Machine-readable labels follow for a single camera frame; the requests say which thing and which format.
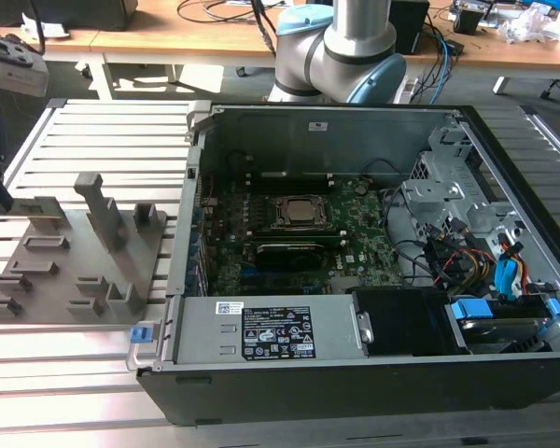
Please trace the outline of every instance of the cpu socket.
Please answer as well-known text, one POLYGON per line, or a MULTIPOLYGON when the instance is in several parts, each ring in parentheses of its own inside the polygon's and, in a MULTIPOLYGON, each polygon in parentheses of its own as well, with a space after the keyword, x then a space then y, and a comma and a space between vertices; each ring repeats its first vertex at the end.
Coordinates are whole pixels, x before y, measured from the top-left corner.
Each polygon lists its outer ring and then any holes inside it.
POLYGON ((273 201, 276 207, 276 228, 326 228, 324 200, 321 196, 286 196, 273 201))

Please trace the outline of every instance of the circuit board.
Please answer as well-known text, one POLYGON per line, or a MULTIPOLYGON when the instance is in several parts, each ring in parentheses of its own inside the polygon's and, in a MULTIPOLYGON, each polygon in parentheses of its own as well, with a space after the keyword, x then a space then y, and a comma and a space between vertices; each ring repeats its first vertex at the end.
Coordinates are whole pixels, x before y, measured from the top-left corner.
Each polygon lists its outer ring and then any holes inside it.
MULTIPOLYGON (((401 285, 376 192, 359 179, 333 179, 331 184, 325 194, 258 194, 257 189, 240 188, 235 183, 218 191, 205 221, 207 294, 341 294, 356 286, 401 285), (290 227, 299 225, 289 222, 291 219, 305 219, 305 226, 311 227, 290 227), (293 241, 291 231, 299 231, 301 246, 306 240, 309 245, 326 247, 316 255, 314 268, 305 258, 302 269, 286 271, 278 265, 262 270, 254 259, 257 229, 273 232, 273 237, 264 238, 268 248, 280 245, 271 244, 275 240, 270 238, 293 241), (278 232, 287 236, 275 236, 278 232)), ((272 253, 273 259, 279 257, 272 253)))

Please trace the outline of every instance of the computer case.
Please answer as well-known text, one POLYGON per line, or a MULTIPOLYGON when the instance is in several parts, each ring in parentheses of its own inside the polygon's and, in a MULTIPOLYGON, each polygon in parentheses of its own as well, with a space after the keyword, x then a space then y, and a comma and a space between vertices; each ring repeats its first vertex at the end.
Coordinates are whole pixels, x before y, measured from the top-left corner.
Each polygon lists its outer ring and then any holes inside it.
MULTIPOLYGON (((43 22, 65 28, 123 31, 137 9, 137 0, 35 0, 43 22)), ((33 18, 27 0, 0 0, 0 26, 19 26, 22 12, 33 18)))

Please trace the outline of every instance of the power supply label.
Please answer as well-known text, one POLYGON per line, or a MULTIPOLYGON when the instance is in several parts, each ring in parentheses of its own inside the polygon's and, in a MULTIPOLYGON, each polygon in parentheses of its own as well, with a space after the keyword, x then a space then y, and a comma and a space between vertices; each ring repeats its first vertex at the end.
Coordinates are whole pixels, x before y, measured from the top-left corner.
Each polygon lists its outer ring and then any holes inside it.
POLYGON ((308 306, 243 308, 243 358, 247 361, 315 357, 308 306))

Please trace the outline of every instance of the motherboard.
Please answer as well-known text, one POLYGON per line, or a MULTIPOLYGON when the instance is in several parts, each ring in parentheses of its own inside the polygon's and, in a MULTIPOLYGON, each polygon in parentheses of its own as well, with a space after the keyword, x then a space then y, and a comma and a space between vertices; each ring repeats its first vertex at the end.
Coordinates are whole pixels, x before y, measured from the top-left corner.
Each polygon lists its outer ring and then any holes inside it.
POLYGON ((367 180, 229 182, 203 204, 207 295, 341 294, 402 284, 381 195, 367 180))

